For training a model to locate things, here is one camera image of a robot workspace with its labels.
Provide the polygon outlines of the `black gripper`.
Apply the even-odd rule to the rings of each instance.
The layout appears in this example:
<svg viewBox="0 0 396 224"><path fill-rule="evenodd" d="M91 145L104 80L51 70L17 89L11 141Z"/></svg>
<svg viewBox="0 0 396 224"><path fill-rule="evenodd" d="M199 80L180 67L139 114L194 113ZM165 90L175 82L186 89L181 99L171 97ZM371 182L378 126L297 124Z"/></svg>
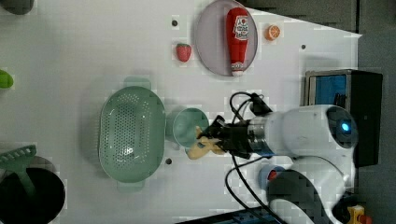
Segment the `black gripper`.
<svg viewBox="0 0 396 224"><path fill-rule="evenodd" d="M218 146L236 157L249 159L252 149L248 142L248 124L244 121L226 124L224 117L217 115L213 122L204 129L201 136L217 138Z"/></svg>

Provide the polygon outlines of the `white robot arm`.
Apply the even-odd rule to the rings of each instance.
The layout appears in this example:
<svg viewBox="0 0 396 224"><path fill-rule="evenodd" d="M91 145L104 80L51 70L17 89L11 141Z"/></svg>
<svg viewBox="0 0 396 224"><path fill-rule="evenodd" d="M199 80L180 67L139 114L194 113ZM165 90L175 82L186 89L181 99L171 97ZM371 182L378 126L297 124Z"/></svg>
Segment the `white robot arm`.
<svg viewBox="0 0 396 224"><path fill-rule="evenodd" d="M292 165L269 181L268 207L285 224L343 224L333 213L355 175L355 120L336 105L309 105L286 112L255 109L254 117L223 117L197 135L240 158L285 156Z"/></svg>

